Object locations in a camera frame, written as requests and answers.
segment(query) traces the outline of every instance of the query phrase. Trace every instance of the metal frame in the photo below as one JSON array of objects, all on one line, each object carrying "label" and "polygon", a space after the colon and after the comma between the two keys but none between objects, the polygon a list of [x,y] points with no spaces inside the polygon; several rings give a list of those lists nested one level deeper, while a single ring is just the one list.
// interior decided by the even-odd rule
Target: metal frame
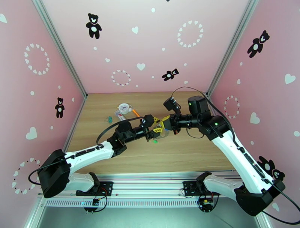
[{"label": "metal frame", "polygon": [[79,76],[67,54],[67,51],[65,50],[62,41],[60,40],[56,29],[50,19],[50,16],[45,8],[45,5],[42,0],[32,0],[33,4],[35,5],[38,13],[40,14],[40,17],[42,21],[44,22],[50,36],[52,37],[53,42],[55,43],[59,53],[61,54],[61,57],[63,58],[64,63],[66,64],[67,68],[70,71],[70,74],[72,75],[74,81],[76,82],[78,88],[82,92],[82,95],[84,99],[86,100],[87,98],[87,92],[84,89],[81,80],[79,79]]},{"label": "metal frame", "polygon": [[235,31],[232,39],[231,39],[231,42],[230,42],[230,44],[229,44],[229,46],[226,50],[226,53],[225,53],[220,65],[219,65],[214,77],[213,77],[213,80],[210,83],[210,86],[207,89],[207,96],[208,97],[211,97],[214,89],[216,88],[216,86],[217,86],[217,84],[218,84],[218,82],[221,78],[221,75],[223,74],[223,72],[224,72],[224,70],[225,70],[225,68],[226,68],[226,66],[227,66],[227,64],[228,64],[228,62],[229,62],[236,46],[237,46],[240,38],[242,37],[242,34],[243,34],[243,32],[244,32],[251,16],[252,16],[252,14],[255,10],[255,7],[258,4],[258,2],[259,2],[259,0],[249,0],[248,5],[245,9],[245,12],[244,12],[244,14],[241,18],[241,21],[238,24],[238,27],[237,27],[237,29],[236,29],[236,31]]}]

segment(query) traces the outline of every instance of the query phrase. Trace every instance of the black teddy bear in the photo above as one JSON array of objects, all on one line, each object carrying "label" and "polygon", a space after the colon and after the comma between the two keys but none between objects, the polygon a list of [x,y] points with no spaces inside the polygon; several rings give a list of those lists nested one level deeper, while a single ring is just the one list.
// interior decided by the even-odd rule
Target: black teddy bear
[{"label": "black teddy bear", "polygon": [[90,19],[90,22],[86,24],[86,27],[90,29],[90,37],[93,38],[95,35],[96,39],[99,39],[100,33],[99,31],[102,31],[101,26],[97,23],[98,22],[98,16],[89,13],[88,17]]},{"label": "black teddy bear", "polygon": [[57,105],[55,106],[56,109],[56,117],[57,118],[62,118],[63,117],[63,111],[65,107],[63,106],[63,98],[58,97],[57,98]]},{"label": "black teddy bear", "polygon": [[259,38],[255,38],[252,42],[253,44],[251,47],[248,49],[247,53],[250,54],[250,58],[256,55],[257,52],[261,52],[263,49],[263,43],[266,42],[270,38],[269,34],[267,33],[266,30],[264,30]]},{"label": "black teddy bear", "polygon": [[259,166],[271,177],[275,179],[284,180],[285,174],[277,169],[275,169],[275,164],[272,160],[267,161],[264,157],[258,157],[261,162],[257,162]]},{"label": "black teddy bear", "polygon": [[174,76],[175,76],[176,74],[179,74],[179,72],[178,72],[177,69],[174,69],[173,71],[169,71],[169,70],[168,70],[168,71],[166,72],[166,74],[164,74],[164,75],[162,76],[162,78],[163,78],[164,81],[167,81],[167,80],[169,80],[169,79],[173,79]]}]

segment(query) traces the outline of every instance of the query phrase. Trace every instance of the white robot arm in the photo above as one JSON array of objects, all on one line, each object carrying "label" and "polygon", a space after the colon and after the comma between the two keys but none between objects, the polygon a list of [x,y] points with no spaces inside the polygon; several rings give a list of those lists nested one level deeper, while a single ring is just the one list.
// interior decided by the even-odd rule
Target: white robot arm
[{"label": "white robot arm", "polygon": [[[141,117],[141,124],[132,128],[127,121],[121,121],[115,133],[107,141],[80,151],[63,153],[54,151],[38,170],[40,184],[45,198],[53,197],[64,190],[76,190],[83,193],[98,191],[98,179],[94,173],[79,174],[77,170],[103,159],[121,154],[127,149],[126,143],[145,137],[147,141],[160,135],[159,129],[167,129],[178,134],[181,128],[198,128],[228,158],[243,181],[230,181],[205,172],[197,178],[200,193],[218,193],[227,196],[252,216],[262,212],[279,195],[285,186],[281,180],[273,180],[256,163],[254,158],[237,139],[230,124],[221,116],[212,116],[204,97],[188,99],[190,114],[181,115],[174,98],[164,102],[167,110],[174,110],[161,121],[152,115]],[[149,130],[153,124],[160,128]]]}]

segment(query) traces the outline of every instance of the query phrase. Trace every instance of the pink wall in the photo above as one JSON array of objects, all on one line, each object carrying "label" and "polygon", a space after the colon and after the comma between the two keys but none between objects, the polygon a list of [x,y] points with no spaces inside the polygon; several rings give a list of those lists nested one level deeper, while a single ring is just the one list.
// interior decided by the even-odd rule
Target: pink wall
[{"label": "pink wall", "polygon": [[0,33],[0,227],[23,227],[39,191],[27,176],[64,146],[83,96],[31,1],[1,2]]},{"label": "pink wall", "polygon": [[[250,153],[257,160],[259,156],[273,160],[276,169],[285,173],[285,193],[298,205],[299,8],[296,0],[260,1],[213,93],[214,103],[231,116],[239,139]],[[261,53],[250,58],[247,50],[264,30],[270,38]],[[269,206],[268,212],[286,221],[299,220],[297,209],[281,196]]]},{"label": "pink wall", "polygon": [[[248,1],[43,2],[86,91],[112,93],[207,90]],[[99,39],[89,35],[89,13],[99,16]]]}]

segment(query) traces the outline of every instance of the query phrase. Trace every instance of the wooden table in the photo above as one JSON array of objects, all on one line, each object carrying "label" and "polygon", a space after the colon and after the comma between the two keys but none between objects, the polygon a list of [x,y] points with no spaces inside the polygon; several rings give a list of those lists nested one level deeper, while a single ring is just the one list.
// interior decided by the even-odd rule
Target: wooden table
[{"label": "wooden table", "polygon": [[[174,97],[182,106],[182,114],[189,114],[187,99],[198,95],[196,92],[176,92]],[[128,103],[141,115],[152,114],[161,119],[170,112],[163,102],[170,97],[170,92],[160,93],[111,93],[89,94],[79,117],[68,151],[81,150],[94,146],[98,135],[110,124],[107,118],[112,116],[113,123],[119,121],[114,115],[120,103]],[[135,117],[134,113],[125,115],[127,119]],[[132,121],[132,127],[140,124]],[[100,142],[114,133],[107,132]],[[197,129],[190,134],[200,137]],[[102,160],[86,166],[79,173],[151,173],[173,171],[224,171],[234,170],[225,155],[206,137],[191,138],[185,129],[178,135],[172,132],[154,143],[139,139],[127,144],[127,150],[112,159]]]}]

